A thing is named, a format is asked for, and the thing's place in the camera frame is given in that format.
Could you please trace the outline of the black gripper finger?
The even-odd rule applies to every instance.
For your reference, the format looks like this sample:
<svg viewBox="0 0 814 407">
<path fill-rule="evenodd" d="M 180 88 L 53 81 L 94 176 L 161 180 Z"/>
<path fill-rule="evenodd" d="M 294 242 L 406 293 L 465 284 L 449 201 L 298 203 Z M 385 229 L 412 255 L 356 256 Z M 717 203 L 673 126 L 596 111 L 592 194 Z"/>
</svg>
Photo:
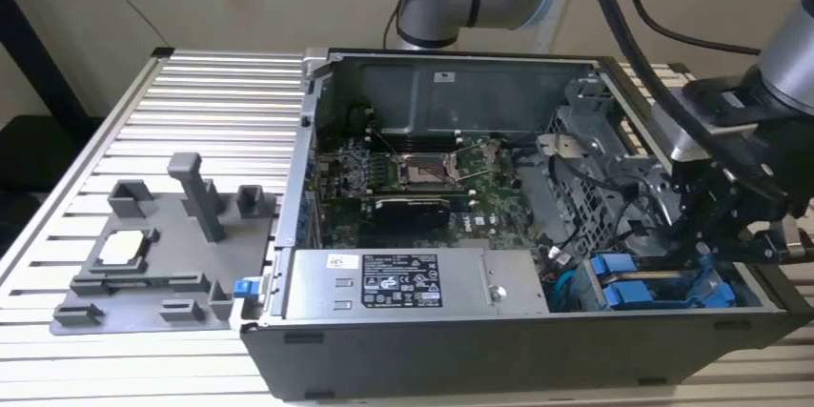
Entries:
<svg viewBox="0 0 814 407">
<path fill-rule="evenodd" d="M 656 230 L 659 255 L 656 260 L 685 260 L 695 252 L 695 245 L 704 240 L 707 224 L 696 220 L 680 220 Z"/>
<path fill-rule="evenodd" d="M 749 264 L 791 265 L 812 262 L 812 240 L 793 217 L 768 223 L 760 231 L 737 235 L 735 260 Z"/>
</svg>

